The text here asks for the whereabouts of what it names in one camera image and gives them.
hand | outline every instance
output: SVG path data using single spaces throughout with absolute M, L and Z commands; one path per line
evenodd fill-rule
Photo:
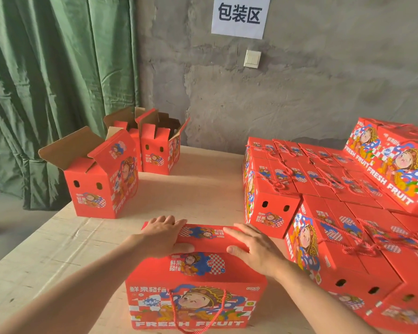
M 245 264 L 255 271 L 275 277 L 276 266 L 280 262 L 287 261 L 283 253 L 280 252 L 268 236 L 264 235 L 256 227 L 250 224 L 234 224 L 234 226 L 241 231 L 231 228 L 223 228 L 223 231 L 243 242 L 249 248 L 249 253 L 237 246 L 229 246 L 226 249 L 227 252 L 243 260 Z
M 195 250 L 191 244 L 176 244 L 178 232 L 187 223 L 186 219 L 175 221 L 175 217 L 161 216 L 153 218 L 141 231 L 142 243 L 147 257 L 163 258 L 174 253 L 190 253 Z

floor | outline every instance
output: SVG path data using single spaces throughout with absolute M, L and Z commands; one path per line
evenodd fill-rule
M 0 193 L 0 260 L 55 213 L 25 211 L 19 198 Z

white paper sign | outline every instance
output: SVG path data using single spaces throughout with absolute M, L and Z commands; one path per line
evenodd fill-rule
M 214 0 L 212 34 L 262 39 L 270 0 Z

wall switch plate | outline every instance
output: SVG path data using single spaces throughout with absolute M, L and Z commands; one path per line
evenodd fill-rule
M 257 69 L 261 55 L 260 51 L 246 50 L 245 64 L 243 66 Z

wooden table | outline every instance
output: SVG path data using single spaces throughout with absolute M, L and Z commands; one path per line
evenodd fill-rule
M 244 222 L 242 160 L 238 154 L 183 146 L 170 176 L 141 173 L 139 190 L 120 219 L 77 217 L 72 203 L 0 261 L 0 323 L 67 275 L 101 257 L 144 221 L 159 215 L 186 218 L 191 224 Z M 284 250 L 284 242 L 275 240 Z M 310 325 L 274 281 L 244 330 L 229 333 L 313 333 Z M 155 333 L 178 331 L 156 330 Z M 93 334 L 136 333 L 130 323 L 125 286 L 115 292 Z

